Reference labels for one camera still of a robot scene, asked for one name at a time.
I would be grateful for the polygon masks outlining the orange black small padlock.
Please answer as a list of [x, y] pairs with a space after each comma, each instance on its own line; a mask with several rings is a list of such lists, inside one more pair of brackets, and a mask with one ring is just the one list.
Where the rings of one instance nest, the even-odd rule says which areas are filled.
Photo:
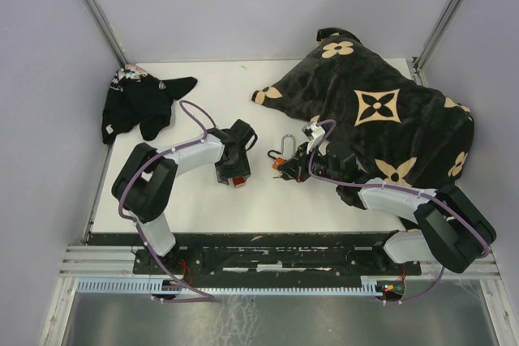
[[279, 170], [279, 167], [286, 162], [286, 159], [279, 151], [269, 150], [267, 155], [272, 159], [272, 167], [275, 170]]

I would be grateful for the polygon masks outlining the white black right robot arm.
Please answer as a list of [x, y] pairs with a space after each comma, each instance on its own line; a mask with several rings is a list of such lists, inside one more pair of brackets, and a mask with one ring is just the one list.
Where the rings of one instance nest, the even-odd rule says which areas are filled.
[[373, 252], [373, 267], [390, 274], [402, 263], [435, 260], [461, 274], [489, 251], [497, 234], [483, 214], [455, 185], [416, 190], [371, 178], [357, 164], [348, 144], [330, 143], [325, 153], [301, 144], [289, 158], [277, 157], [281, 178], [304, 182], [319, 178], [336, 184], [351, 207], [384, 211], [401, 219], [404, 231], [390, 233]]

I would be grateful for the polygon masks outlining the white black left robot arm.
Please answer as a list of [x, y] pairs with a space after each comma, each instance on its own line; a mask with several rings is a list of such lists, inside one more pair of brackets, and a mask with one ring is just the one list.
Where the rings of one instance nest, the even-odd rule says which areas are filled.
[[257, 140], [253, 128], [238, 119], [228, 129], [211, 128], [162, 151], [147, 143], [134, 147], [111, 193], [118, 200], [120, 216], [136, 224], [152, 252], [152, 265], [160, 272], [170, 273], [179, 264], [179, 253], [173, 249], [176, 240], [165, 216], [176, 177], [211, 164], [218, 183], [242, 186], [251, 176], [247, 153]]

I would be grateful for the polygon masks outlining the red cable padlock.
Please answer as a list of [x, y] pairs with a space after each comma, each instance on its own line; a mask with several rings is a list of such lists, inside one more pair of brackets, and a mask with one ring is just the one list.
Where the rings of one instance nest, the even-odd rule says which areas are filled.
[[233, 177], [231, 181], [235, 188], [243, 187], [247, 183], [247, 179], [245, 177]]

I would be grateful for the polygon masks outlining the brass padlock silver shackle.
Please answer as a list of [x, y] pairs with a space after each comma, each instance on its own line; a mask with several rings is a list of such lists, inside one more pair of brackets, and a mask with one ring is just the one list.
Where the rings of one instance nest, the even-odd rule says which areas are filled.
[[291, 134], [283, 135], [281, 138], [280, 155], [291, 158], [296, 152], [296, 139]]

